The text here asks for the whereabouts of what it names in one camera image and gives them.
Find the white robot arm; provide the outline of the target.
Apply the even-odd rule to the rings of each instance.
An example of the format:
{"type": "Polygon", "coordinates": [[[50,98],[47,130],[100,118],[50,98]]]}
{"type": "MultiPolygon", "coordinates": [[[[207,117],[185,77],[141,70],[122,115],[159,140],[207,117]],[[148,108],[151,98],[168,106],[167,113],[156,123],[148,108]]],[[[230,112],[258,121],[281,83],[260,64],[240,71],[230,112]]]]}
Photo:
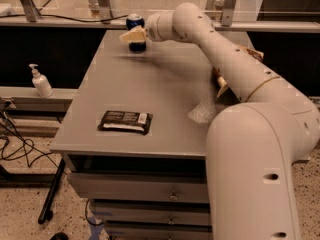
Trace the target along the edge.
{"type": "Polygon", "coordinates": [[[192,3],[151,15],[121,39],[197,45],[239,101],[214,118],[207,135],[214,240],[302,240],[292,165],[320,139],[314,103],[217,32],[192,3]]]}

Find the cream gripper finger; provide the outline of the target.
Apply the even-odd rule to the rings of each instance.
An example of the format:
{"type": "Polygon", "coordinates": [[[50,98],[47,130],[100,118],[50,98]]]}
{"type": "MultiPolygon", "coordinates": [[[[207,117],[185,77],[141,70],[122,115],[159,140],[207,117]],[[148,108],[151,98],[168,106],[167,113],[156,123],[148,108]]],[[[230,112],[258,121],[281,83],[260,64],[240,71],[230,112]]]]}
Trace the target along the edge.
{"type": "Polygon", "coordinates": [[[125,32],[122,34],[119,39],[123,43],[144,43],[147,39],[146,37],[146,31],[142,26],[136,26],[132,28],[131,30],[125,32]]]}

